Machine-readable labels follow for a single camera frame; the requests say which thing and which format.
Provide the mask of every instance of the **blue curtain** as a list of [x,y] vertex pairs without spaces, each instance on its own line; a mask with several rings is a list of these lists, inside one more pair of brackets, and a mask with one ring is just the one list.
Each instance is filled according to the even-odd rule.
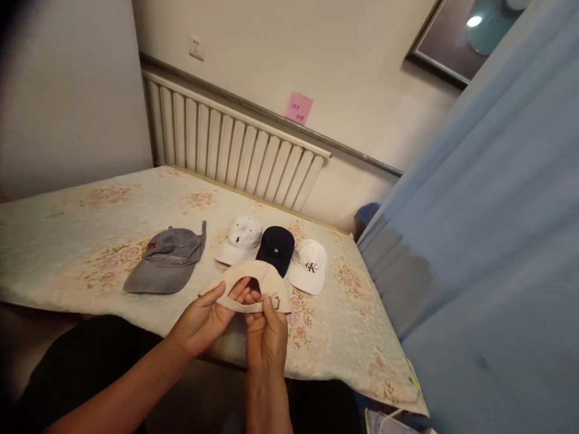
[[358,245],[439,433],[579,432],[579,2],[531,5]]

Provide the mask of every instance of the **person's left hand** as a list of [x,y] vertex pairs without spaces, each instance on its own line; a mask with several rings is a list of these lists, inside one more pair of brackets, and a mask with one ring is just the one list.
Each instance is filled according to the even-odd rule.
[[[235,284],[229,297],[243,303],[250,288],[250,277],[244,277]],[[225,331],[235,312],[215,302],[225,292],[225,282],[191,303],[166,339],[183,348],[189,357],[197,357],[213,344]]]

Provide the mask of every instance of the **white baseball cap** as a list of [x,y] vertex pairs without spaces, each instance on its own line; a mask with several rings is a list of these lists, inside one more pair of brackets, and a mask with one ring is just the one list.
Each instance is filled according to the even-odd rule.
[[215,255],[215,260],[235,265],[252,259],[253,250],[259,245],[262,227],[254,216],[237,216],[229,225],[227,240]]
[[307,239],[299,243],[291,257],[289,282],[297,289],[318,295],[326,279],[327,253],[322,244]]

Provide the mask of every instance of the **cap brim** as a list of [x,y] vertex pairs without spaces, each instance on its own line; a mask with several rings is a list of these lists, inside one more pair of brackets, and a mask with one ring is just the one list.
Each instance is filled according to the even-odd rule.
[[215,260],[227,265],[235,265],[239,262],[250,260],[253,257],[253,251],[254,248],[246,250],[226,242],[215,255]]
[[173,294],[185,287],[195,265],[159,267],[141,260],[128,275],[122,288],[133,293]]
[[300,291],[318,295],[324,288],[326,270],[311,273],[292,261],[289,265],[288,279],[289,282]]

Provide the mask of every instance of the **electrical outlet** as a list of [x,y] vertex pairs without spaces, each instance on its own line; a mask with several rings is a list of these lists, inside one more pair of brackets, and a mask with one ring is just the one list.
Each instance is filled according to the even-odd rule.
[[197,36],[189,35],[189,55],[203,61],[203,45]]

